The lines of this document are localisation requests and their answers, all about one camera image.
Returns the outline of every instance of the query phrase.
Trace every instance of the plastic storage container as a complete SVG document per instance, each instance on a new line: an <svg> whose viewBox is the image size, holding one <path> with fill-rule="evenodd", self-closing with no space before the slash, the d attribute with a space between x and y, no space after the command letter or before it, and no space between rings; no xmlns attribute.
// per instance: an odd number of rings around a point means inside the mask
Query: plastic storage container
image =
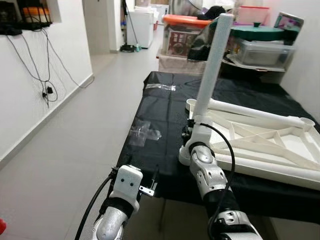
<svg viewBox="0 0 320 240"><path fill-rule="evenodd" d="M167 14L163 17L162 54L186 58L196 36L211 21L195 16Z"/></svg>
<svg viewBox="0 0 320 240"><path fill-rule="evenodd" d="M239 40L238 48L233 49L236 60L243 65L285 68L295 47L279 42L261 42Z"/></svg>
<svg viewBox="0 0 320 240"><path fill-rule="evenodd" d="M50 12L47 8L36 6L24 7L23 14L27 23L50 22Z"/></svg>
<svg viewBox="0 0 320 240"><path fill-rule="evenodd" d="M263 6L240 6L237 13L236 24L253 25L261 23L265 25L269 17L269 7Z"/></svg>

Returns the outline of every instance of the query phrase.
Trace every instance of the clear tape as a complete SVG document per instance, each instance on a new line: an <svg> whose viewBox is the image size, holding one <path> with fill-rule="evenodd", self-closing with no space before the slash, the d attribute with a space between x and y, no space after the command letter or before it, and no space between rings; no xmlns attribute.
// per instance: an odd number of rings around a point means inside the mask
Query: clear tape
<svg viewBox="0 0 320 240"><path fill-rule="evenodd" d="M158 141L162 136L159 130L150 129L150 121L135 121L135 126L132 126L129 131L129 144L133 146L143 147L146 140Z"/></svg>
<svg viewBox="0 0 320 240"><path fill-rule="evenodd" d="M176 90L175 85L165 85L165 84L160 84L160 83L147 84L145 87L145 89L152 89L152 88L164 89L164 90L169 90L169 91Z"/></svg>

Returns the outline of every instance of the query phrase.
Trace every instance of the white pipe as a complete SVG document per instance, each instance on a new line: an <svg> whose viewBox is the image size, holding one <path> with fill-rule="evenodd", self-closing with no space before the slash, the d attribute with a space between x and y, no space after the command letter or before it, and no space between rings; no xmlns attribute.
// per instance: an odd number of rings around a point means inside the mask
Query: white pipe
<svg viewBox="0 0 320 240"><path fill-rule="evenodd" d="M302 128L304 130L309 130L311 127L315 125L315 123L308 118L304 118L304 117L299 118L296 116L280 116L280 115L276 115L276 114L265 112L265 111L259 111L259 110L244 107L244 106L238 106L238 105L230 104L223 101L217 101L212 98L210 99L207 107L208 109L212 109L212 110L230 112L230 113L245 115L253 118L279 121L282 124Z"/></svg>
<svg viewBox="0 0 320 240"><path fill-rule="evenodd" d="M208 103L214 92L233 20L234 16L232 14L220 14L196 99L193 116L202 116L208 109Z"/></svg>

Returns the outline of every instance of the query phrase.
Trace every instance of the electrical wire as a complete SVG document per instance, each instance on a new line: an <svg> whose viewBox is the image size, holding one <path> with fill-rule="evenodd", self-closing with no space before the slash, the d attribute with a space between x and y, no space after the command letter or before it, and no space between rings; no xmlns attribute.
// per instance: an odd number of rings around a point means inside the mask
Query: electrical wire
<svg viewBox="0 0 320 240"><path fill-rule="evenodd" d="M68 76L69 76L69 78L71 79L71 81L72 81L75 85L77 85L79 88L81 88L81 89L86 89L87 87L89 87L89 86L95 81L95 78L93 78L92 81L89 82L86 86L81 86L81 85L79 85L79 84L73 79L73 77L71 76L70 72L67 70L66 66L64 65L62 59L61 59L60 56L57 54L54 46L52 45L52 43L51 43L51 41L50 41L50 39L49 39L49 36L48 36L47 31L46 31L44 28L41 28L41 31L42 31L42 33L47 37L47 40L48 40L48 42L49 42L49 44L50 44L50 47L51 47L53 53L54 53L54 54L56 55L56 57L58 58L59 62L61 63L61 65L62 65L63 69L65 70L65 72L68 74Z"/></svg>
<svg viewBox="0 0 320 240"><path fill-rule="evenodd" d="M32 18L32 19L36 20L38 23L40 23L40 21L39 21L38 18L36 18L36 17L34 17L34 16L30 16L30 18ZM87 87L89 87L89 86L95 81L95 78L93 77L92 81L89 82L86 86L81 86L81 85L79 85L79 84L74 80L74 78L71 76L70 72L67 70L66 66L64 65L62 59L61 59L60 56L57 54L54 46L52 45L52 43L51 43L51 41L50 41L50 39L49 39L48 32L47 32L44 28L42 28L42 27L41 27L40 29L33 30L33 32L37 32L37 33L38 33L38 32L42 32L42 33L45 35L46 40L47 40L47 43L49 43L49 45L50 45L53 53L56 55L56 57L58 58L59 62L60 62L61 65L62 65L63 69L65 70L65 72L67 73L67 75L69 76L69 78L71 79L71 81L72 81L75 85L77 85L77 86L78 86L79 88L81 88L81 89L86 89Z"/></svg>
<svg viewBox="0 0 320 240"><path fill-rule="evenodd" d="M80 239L81 232L84 229L84 226L85 226L85 223L86 223L86 220L88 218L88 215L90 213L91 208L93 207L95 201L97 200L100 192L105 187L105 185L111 180L111 178L112 178L112 174L110 173L109 176L103 181L103 183L100 185L100 187L98 188L98 190L95 192L94 196L92 197L92 199L91 199L88 207L86 208L86 210L84 212L84 215L83 215L83 217L81 219L81 222L80 222L79 228L78 228L78 230L76 232L74 240L79 240Z"/></svg>
<svg viewBox="0 0 320 240"><path fill-rule="evenodd" d="M236 159L235 159L235 153L234 153L234 150L232 149L232 146L230 144L230 142L228 141L228 139L218 130L216 129L215 127L209 125L209 124L205 124L205 123L200 123L200 126L204 126L204 127L207 127L213 131L215 131L217 134L219 134L223 140L225 141L226 145L228 146L229 148L229 151L230 151L230 154L231 154L231 161L232 161L232 164L231 164L231 173L229 175L229 179L228 179L228 182L223 190L223 193L221 195L221 198L219 200L219 203L218 203L218 206L213 214L213 216L209 219L209 223L208 223L208 228L207 228L207 233L209 235L209 238L211 240L214 240L214 237L211 233L211 229L212 229L212 226L215 222L215 219L217 218L218 214L219 214L219 211L220 211L220 207L221 207L221 204L223 203L224 199L225 199L225 196L226 196L226 193L228 191L228 189L230 188L230 185L232 183L232 180L234 178L234 174L235 174L235 169L236 169Z"/></svg>
<svg viewBox="0 0 320 240"><path fill-rule="evenodd" d="M30 59L31 59L31 61L32 61L32 64L33 64L33 67L34 67L34 69L35 69L35 72L36 72L37 77L35 77L35 76L31 73L30 69L27 67L27 64L25 63L25 61L23 60L23 58L22 58L21 55L19 54L19 51L17 50L17 48L16 48L15 44L13 43L13 41L9 38L8 35L7 35L6 37L7 37L7 39L9 40L9 42L11 43L11 45L13 46L16 54L18 55L19 59L21 60L22 64L24 65L24 67L26 68L26 70L28 71L28 73L30 74L30 76L31 76L33 79L35 79L35 80L37 80L37 81L39 81L39 82L41 83L41 87L42 87L42 97L43 97L43 99L45 100L47 107L49 108L49 102L56 102L56 101L58 100L58 92L57 92L57 89L56 89L55 85L54 85L52 82L50 82L51 72L50 72L50 55L49 55L49 38L48 38L48 36L47 36L47 38L46 38L46 54L47 54L47 69L48 69L48 78L47 78L47 80L42 80L42 78L40 77L40 74L39 74L37 65L36 65L36 63L35 63L35 60L34 60L34 58L33 58L33 55L32 55L32 53L31 53L31 50L30 50L30 46L29 46L29 44L28 44L25 36L24 36L23 34L21 34L21 37L22 37L22 39L23 39L23 41L24 41L24 43L25 43L25 45L26 45L27 51L28 51L28 53L29 53L29 57L30 57ZM50 99L49 99L47 83L50 83L51 86L52 86L52 88L53 88L54 91L55 91L56 98L55 98L54 100L50 100Z"/></svg>

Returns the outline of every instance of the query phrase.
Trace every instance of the black plastic sheet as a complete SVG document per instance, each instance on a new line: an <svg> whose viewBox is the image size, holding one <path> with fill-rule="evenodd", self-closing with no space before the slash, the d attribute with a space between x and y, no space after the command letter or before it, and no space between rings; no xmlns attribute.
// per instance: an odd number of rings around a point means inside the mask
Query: black plastic sheet
<svg viewBox="0 0 320 240"><path fill-rule="evenodd" d="M144 147L122 148L118 166L131 164L140 168L142 184L149 187L154 171L159 169L156 197L202 204L194 177L188 167L178 161L182 145L182 128L187 124L186 100L196 99L201 79L198 76L151 72L147 84L175 86L175 91L144 89L137 119L150 121L151 129L162 137L146 140ZM314 120L299 103L279 85L256 81L220 78L213 93L216 100L283 116L299 116ZM248 214L277 217L320 224L320 191L236 173L231 185L242 211Z"/></svg>

